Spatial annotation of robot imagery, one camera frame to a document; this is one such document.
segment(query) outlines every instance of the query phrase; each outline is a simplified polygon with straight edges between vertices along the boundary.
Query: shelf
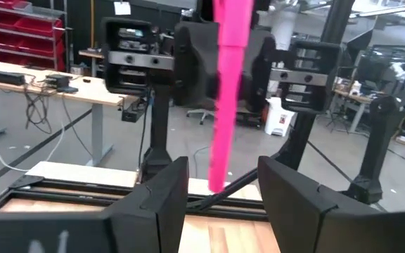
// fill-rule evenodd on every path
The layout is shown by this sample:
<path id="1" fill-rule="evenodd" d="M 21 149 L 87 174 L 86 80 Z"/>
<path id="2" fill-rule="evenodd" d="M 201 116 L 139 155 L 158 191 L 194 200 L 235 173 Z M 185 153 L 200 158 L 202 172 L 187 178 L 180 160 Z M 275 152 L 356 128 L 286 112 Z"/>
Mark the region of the shelf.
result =
<path id="1" fill-rule="evenodd" d="M 35 54 L 32 54 L 32 53 L 24 53 L 24 52 L 6 50 L 6 49 L 1 49 L 1 48 L 0 48 L 0 52 L 2 52 L 2 53 L 12 53 L 12 54 L 16 54 L 16 55 L 19 55 L 19 56 L 29 56 L 29 57 L 34 57 L 34 58 L 55 60 L 54 57 L 38 56 L 38 55 L 35 55 Z"/>
<path id="2" fill-rule="evenodd" d="M 50 8 L 42 8 L 36 6 L 32 7 L 31 13 L 24 11 L 16 11 L 7 8 L 0 8 L 0 11 L 23 15 L 30 18 L 37 18 L 41 20 L 50 20 L 51 22 L 58 19 L 62 14 L 65 14 L 65 11 L 51 10 Z"/>
<path id="3" fill-rule="evenodd" d="M 50 41 L 53 41 L 53 37 L 45 37 L 45 36 L 40 36 L 40 35 L 35 35 L 35 34 L 28 34 L 26 32 L 16 32 L 16 31 L 11 31 L 11 30 L 5 30 L 0 28 L 0 32 L 8 33 L 8 34 L 15 34 L 15 35 L 20 35 L 20 36 L 25 36 L 25 37 L 31 37 L 31 38 L 37 38 L 37 39 L 47 39 Z"/>

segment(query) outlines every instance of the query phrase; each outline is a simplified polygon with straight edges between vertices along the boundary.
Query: white cable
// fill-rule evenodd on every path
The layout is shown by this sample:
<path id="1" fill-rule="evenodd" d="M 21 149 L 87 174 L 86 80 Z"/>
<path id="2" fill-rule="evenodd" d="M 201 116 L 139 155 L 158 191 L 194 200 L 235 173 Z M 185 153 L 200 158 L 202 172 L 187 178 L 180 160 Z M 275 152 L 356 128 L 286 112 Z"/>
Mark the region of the white cable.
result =
<path id="1" fill-rule="evenodd" d="M 65 127 L 63 126 L 63 120 L 60 120 L 60 124 L 62 125 L 62 133 L 60 134 L 60 138 L 59 141 L 57 142 L 56 146 L 53 148 L 53 150 L 49 153 L 48 157 L 46 158 L 46 162 L 48 162 L 51 159 L 51 156 L 53 156 L 54 152 L 56 151 L 57 147 L 60 145 L 60 142 L 62 142 L 63 136 L 65 135 Z M 30 169 L 18 169 L 15 167 L 12 167 L 10 165 L 8 165 L 3 157 L 0 154 L 0 162 L 2 163 L 2 165 L 4 165 L 5 167 L 8 167 L 9 169 L 15 170 L 15 171 L 21 171 L 21 172 L 28 172 Z"/>

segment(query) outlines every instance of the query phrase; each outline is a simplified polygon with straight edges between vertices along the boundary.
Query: concrete floor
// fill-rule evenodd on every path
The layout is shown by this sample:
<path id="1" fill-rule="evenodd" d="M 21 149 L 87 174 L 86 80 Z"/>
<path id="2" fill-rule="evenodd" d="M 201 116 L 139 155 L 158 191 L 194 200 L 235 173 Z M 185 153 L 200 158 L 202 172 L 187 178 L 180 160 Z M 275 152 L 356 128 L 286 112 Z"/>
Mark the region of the concrete floor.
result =
<path id="1" fill-rule="evenodd" d="M 7 127 L 6 134 L 0 136 L 0 153 L 7 163 L 47 138 L 46 134 L 34 127 L 25 129 L 25 105 L 22 95 L 0 91 L 0 127 Z M 72 101 L 68 101 L 67 106 L 73 119 L 90 108 L 89 104 Z M 173 158 L 188 156 L 191 176 L 206 179 L 209 151 L 207 147 L 212 139 L 213 121 L 206 119 L 205 124 L 200 126 L 198 118 L 187 118 L 185 114 L 184 108 L 170 109 L 168 151 Z M 54 131 L 60 129 L 61 120 L 64 124 L 68 123 L 64 115 L 61 101 L 51 99 L 49 119 Z M 104 109 L 104 138 L 106 143 L 114 144 L 114 150 L 103 160 L 101 167 L 134 171 L 137 168 L 142 124 L 121 122 L 120 117 L 120 112 L 116 108 Z M 324 127 L 326 123 L 323 118 L 316 121 L 310 141 L 348 177 L 354 178 L 359 172 L 368 139 L 338 131 L 331 133 L 329 128 Z M 80 121 L 75 127 L 87 147 L 91 147 L 91 116 Z M 17 167 L 30 169 L 39 161 L 46 159 L 57 140 L 58 138 L 47 144 Z M 235 180 L 254 168 L 260 155 L 274 154 L 284 141 L 282 137 L 268 136 L 263 131 L 238 126 L 231 156 L 229 180 Z M 144 150 L 148 144 L 147 127 Z M 387 152 L 380 177 L 384 190 L 384 198 L 380 204 L 387 211 L 395 212 L 405 210 L 405 146 L 392 143 L 390 149 L 392 152 Z M 69 129 L 65 132 L 65 138 L 50 161 L 85 164 L 88 159 L 89 155 Z M 306 147 L 300 172 L 335 190 L 344 190 L 349 185 L 348 180 L 310 145 Z M 20 175 L 20 172 L 10 171 L 2 176 L 0 192 Z"/>

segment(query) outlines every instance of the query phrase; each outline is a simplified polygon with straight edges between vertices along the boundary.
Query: pink highlighter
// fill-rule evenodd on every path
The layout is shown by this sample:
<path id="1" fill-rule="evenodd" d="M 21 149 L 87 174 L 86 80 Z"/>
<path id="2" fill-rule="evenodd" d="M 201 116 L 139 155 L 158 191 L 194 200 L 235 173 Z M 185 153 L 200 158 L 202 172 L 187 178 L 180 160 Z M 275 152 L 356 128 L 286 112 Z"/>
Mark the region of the pink highlighter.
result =
<path id="1" fill-rule="evenodd" d="M 253 3 L 253 0 L 214 0 L 215 21 L 219 23 L 219 95 L 209 166 L 209 189 L 214 193 L 223 190 L 229 167 Z"/>

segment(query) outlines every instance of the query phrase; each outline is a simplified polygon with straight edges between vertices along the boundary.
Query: power strip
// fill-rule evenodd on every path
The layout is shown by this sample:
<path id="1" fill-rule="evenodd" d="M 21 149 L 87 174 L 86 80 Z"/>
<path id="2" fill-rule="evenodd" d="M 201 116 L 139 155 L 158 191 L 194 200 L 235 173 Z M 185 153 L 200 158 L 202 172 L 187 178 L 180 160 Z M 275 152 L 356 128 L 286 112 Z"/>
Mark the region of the power strip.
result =
<path id="1" fill-rule="evenodd" d="M 26 84 L 26 79 L 24 74 L 0 71 L 0 82 L 19 86 Z"/>

